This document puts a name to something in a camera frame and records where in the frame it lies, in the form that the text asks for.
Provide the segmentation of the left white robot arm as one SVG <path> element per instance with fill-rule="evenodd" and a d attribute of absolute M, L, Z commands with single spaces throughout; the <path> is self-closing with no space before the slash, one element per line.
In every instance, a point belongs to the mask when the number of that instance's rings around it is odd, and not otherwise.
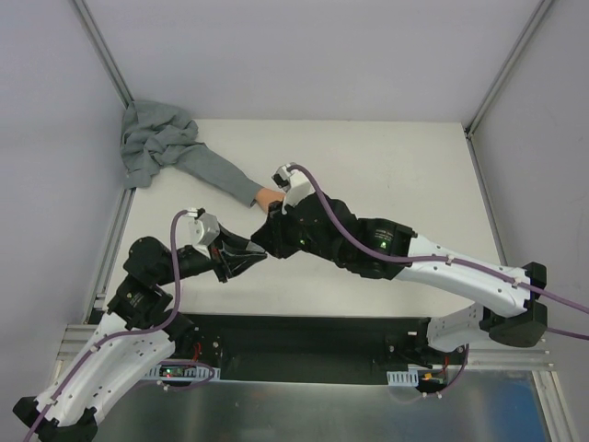
<path fill-rule="evenodd" d="M 183 248 L 153 237 L 132 244 L 126 276 L 82 350 L 48 389 L 14 406 L 27 440 L 92 440 L 112 406 L 152 367 L 188 356 L 198 343 L 196 325 L 179 311 L 181 280 L 212 272 L 225 283 L 267 257 L 213 217 L 192 224 L 196 237 Z"/>

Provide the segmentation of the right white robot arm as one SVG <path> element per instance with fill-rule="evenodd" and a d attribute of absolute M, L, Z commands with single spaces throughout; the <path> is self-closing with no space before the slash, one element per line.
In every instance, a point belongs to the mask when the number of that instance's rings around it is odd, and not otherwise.
<path fill-rule="evenodd" d="M 280 192 L 263 189 L 256 203 L 266 213 L 252 240 L 271 256 L 287 259 L 298 251 L 374 280 L 399 280 L 432 286 L 471 300 L 471 306 L 431 318 L 427 332 L 414 340 L 424 363 L 446 352 L 490 339 L 515 348 L 535 346 L 548 329 L 548 309 L 532 293 L 546 285 L 546 269 L 524 268 L 484 273 L 483 264 L 440 247 L 411 227 L 383 218 L 359 218 L 340 200 L 329 200 L 329 216 L 315 194 L 297 206 L 283 203 Z"/>

